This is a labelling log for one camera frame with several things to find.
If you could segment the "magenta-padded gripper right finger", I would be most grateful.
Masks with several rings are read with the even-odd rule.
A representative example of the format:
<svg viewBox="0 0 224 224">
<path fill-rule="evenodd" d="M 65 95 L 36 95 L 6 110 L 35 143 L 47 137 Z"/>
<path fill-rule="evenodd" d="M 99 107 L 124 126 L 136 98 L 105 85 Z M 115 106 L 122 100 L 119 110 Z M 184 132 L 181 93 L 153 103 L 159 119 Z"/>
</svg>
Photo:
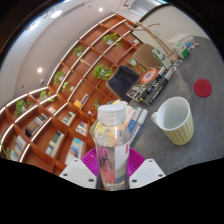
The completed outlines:
<svg viewBox="0 0 224 224">
<path fill-rule="evenodd" d="M 127 161 L 129 188 L 140 188 L 165 177 L 165 173 L 154 159 L 145 159 L 133 148 Z"/>
</svg>

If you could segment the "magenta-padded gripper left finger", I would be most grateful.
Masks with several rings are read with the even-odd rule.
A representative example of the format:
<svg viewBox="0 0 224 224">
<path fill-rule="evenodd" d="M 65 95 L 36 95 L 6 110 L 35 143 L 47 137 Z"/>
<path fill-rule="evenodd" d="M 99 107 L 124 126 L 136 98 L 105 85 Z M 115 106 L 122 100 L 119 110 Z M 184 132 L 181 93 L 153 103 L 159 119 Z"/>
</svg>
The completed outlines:
<svg viewBox="0 0 224 224">
<path fill-rule="evenodd" d="M 60 177 L 81 187 L 96 189 L 99 178 L 96 149 L 90 150 L 81 159 L 72 159 Z"/>
</svg>

